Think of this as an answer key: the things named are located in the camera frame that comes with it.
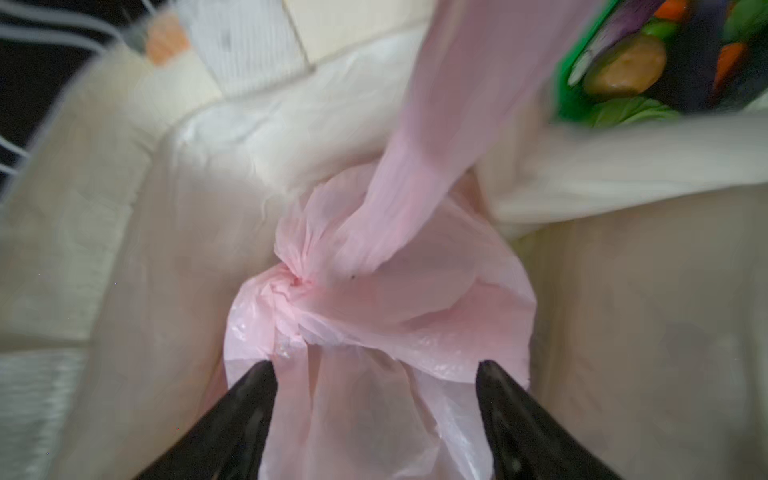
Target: white cloth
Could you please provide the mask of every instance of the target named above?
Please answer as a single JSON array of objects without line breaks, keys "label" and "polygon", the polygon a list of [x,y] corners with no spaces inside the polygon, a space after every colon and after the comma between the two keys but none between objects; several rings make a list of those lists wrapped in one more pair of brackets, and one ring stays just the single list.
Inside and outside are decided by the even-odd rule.
[{"label": "white cloth", "polygon": [[521,247],[532,387],[572,435],[626,480],[766,478],[768,187],[559,223]]}]

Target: plastic bag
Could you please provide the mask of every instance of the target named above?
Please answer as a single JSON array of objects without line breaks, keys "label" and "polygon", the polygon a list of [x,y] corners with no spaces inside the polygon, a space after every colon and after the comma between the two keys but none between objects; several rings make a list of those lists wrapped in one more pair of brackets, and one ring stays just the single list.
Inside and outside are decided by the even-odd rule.
[{"label": "plastic bag", "polygon": [[[354,167],[297,204],[278,226],[285,263],[249,280],[231,310],[230,383],[258,359],[273,360],[280,383],[261,478],[418,478],[441,450],[465,478],[488,478],[475,371],[492,357],[527,383],[535,298],[525,271],[489,224],[446,199],[374,274],[315,283],[316,251],[372,173]],[[468,429],[455,415],[472,419]]]},{"label": "plastic bag", "polygon": [[275,365],[260,478],[491,476],[475,371],[491,358],[528,384],[535,298],[490,224],[445,195],[596,3],[442,4],[378,166],[280,221],[283,263],[243,286],[224,342],[230,384]]}]

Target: orange object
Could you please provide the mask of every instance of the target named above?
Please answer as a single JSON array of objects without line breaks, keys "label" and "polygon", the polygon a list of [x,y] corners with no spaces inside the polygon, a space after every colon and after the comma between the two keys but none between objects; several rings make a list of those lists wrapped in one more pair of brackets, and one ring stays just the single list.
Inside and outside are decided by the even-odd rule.
[{"label": "orange object", "polygon": [[165,65],[190,48],[189,38],[172,11],[155,17],[147,30],[147,36],[147,57],[155,65]]},{"label": "orange object", "polygon": [[730,43],[720,49],[717,58],[717,73],[715,74],[715,92],[718,92],[729,79],[746,53],[746,43]]},{"label": "orange object", "polygon": [[660,20],[681,23],[688,15],[689,0],[667,0],[661,4],[654,17]]}]

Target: black surface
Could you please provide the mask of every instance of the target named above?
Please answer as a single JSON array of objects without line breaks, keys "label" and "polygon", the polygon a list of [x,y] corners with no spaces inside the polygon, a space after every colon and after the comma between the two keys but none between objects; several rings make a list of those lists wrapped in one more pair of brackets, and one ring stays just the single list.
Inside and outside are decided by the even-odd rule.
[{"label": "black surface", "polygon": [[480,364],[475,388],[496,480],[621,480],[496,362]]},{"label": "black surface", "polygon": [[135,480],[256,480],[276,394],[272,363],[257,363]]},{"label": "black surface", "polygon": [[[101,18],[119,28],[130,25],[147,12],[140,0],[25,0],[19,3],[66,8]],[[3,14],[0,22],[72,31],[100,43],[111,40],[97,32],[27,22]],[[0,135],[24,147],[61,88],[91,55],[92,52],[81,48],[0,40]],[[0,148],[0,161],[13,165],[16,157]]]}]

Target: pink plastic bag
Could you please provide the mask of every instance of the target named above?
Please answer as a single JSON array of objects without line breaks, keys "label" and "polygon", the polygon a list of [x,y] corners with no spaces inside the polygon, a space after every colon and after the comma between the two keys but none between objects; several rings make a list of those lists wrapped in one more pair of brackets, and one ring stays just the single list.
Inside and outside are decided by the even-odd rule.
[{"label": "pink plastic bag", "polygon": [[260,478],[490,478],[475,370],[494,359],[528,384],[535,298],[503,239],[448,192],[598,4],[441,4],[382,160],[280,221],[283,263],[243,285],[224,342],[230,385],[275,365]]}]

